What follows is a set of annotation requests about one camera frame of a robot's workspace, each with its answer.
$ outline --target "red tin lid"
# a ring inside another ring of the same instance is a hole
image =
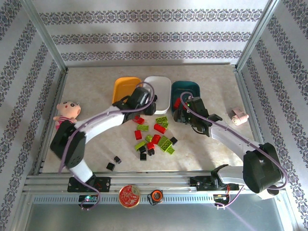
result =
[[[119,193],[121,205],[125,208],[133,208],[140,202],[140,192],[134,185],[124,186]]]

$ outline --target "red lego brick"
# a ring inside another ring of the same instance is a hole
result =
[[[180,98],[177,98],[177,100],[175,101],[174,105],[173,105],[173,108],[174,109],[178,109],[179,106],[181,104],[181,99]]]
[[[147,143],[146,147],[148,148],[148,150],[155,149],[155,146],[154,146],[154,144],[152,142]]]
[[[155,124],[154,129],[156,131],[159,131],[160,133],[163,133],[163,134],[166,132],[166,129],[164,127],[160,126],[159,124]]]
[[[141,131],[139,130],[135,131],[135,137],[136,140],[141,140],[142,139]]]
[[[154,135],[152,138],[152,143],[158,144],[159,140],[160,140],[160,135]]]
[[[188,106],[188,103],[185,103],[186,106]],[[187,111],[187,109],[185,107],[183,107],[183,110]]]
[[[143,124],[144,123],[144,119],[142,119],[140,116],[135,116],[133,121],[136,122],[137,124]]]

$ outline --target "plush toy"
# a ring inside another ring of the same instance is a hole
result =
[[[78,103],[73,102],[63,102],[57,104],[57,109],[60,113],[60,116],[55,116],[53,120],[56,121],[56,129],[58,130],[61,123],[68,120],[71,123],[76,123],[76,117],[79,115],[81,111],[81,107]]]

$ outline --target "lego brick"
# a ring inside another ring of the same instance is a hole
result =
[[[137,130],[140,130],[140,131],[148,131],[149,130],[149,125],[137,125]]]
[[[165,122],[162,123],[161,126],[162,126],[163,128],[165,128],[165,129],[167,129],[167,128],[168,128],[168,124],[169,124],[169,123],[168,123],[167,121],[165,121]]]
[[[163,133],[163,134],[166,132],[166,129],[164,127],[160,126],[159,124],[155,124],[154,129],[156,131],[159,131],[160,133]]]
[[[185,103],[186,106],[188,106],[188,103]],[[187,109],[185,107],[183,107],[184,111],[187,111]]]
[[[146,153],[140,153],[140,160],[141,161],[146,160]]]
[[[181,99],[180,98],[177,98],[177,100],[175,101],[174,105],[173,105],[173,108],[174,109],[178,109],[179,106],[181,104]]]
[[[108,163],[106,169],[110,170],[110,171],[113,171],[115,168],[115,165],[113,163]]]
[[[162,138],[160,138],[160,140],[157,144],[158,147],[161,147],[167,140],[168,140],[168,138],[166,136],[162,136]]]
[[[140,147],[138,150],[140,151],[140,153],[144,153],[146,151],[144,146]]]
[[[170,146],[170,147],[167,149],[167,153],[169,153],[170,155],[172,155],[174,152],[175,152],[175,150],[172,148],[172,146]]]
[[[172,142],[173,145],[178,142],[178,140],[175,137],[172,137],[170,141]]]
[[[151,135],[147,135],[145,137],[145,140],[148,141],[148,142],[152,142],[152,139],[153,139],[153,137]]]
[[[149,149],[149,150],[148,150],[148,154],[149,154],[149,156],[154,155],[154,154],[155,154],[154,149],[153,149],[153,148],[152,148],[152,149]]]
[[[116,157],[114,158],[114,161],[115,161],[117,164],[120,164],[120,163],[122,162],[122,160],[121,160],[118,156],[116,156]]]
[[[164,144],[160,147],[160,149],[164,152],[167,151],[167,149],[172,145],[172,142],[170,140],[166,140]]]
[[[141,131],[139,130],[135,131],[135,137],[136,140],[141,140],[142,139]]]
[[[160,135],[154,135],[152,138],[152,143],[158,144],[159,140],[160,140]]]
[[[141,117],[136,116],[135,119],[133,119],[134,122],[136,122],[137,124],[143,124],[144,123],[144,119],[142,119]]]
[[[164,121],[168,121],[167,116],[158,117],[155,120],[157,124],[163,123]]]
[[[154,146],[154,144],[153,144],[152,142],[147,143],[147,144],[146,144],[146,147],[147,147],[148,149],[154,149],[154,148],[155,148],[155,146]]]
[[[138,151],[138,149],[140,149],[142,146],[144,146],[146,144],[145,141],[142,141],[140,143],[138,143],[136,146],[135,146],[135,150]]]

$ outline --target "striped wallpaper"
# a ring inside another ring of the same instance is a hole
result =
[[[67,66],[236,64],[266,0],[34,1]]]
[[[308,230],[307,3],[280,2],[242,69],[263,138],[288,173],[299,230]]]
[[[0,231],[38,156],[60,69],[18,0],[0,0]]]

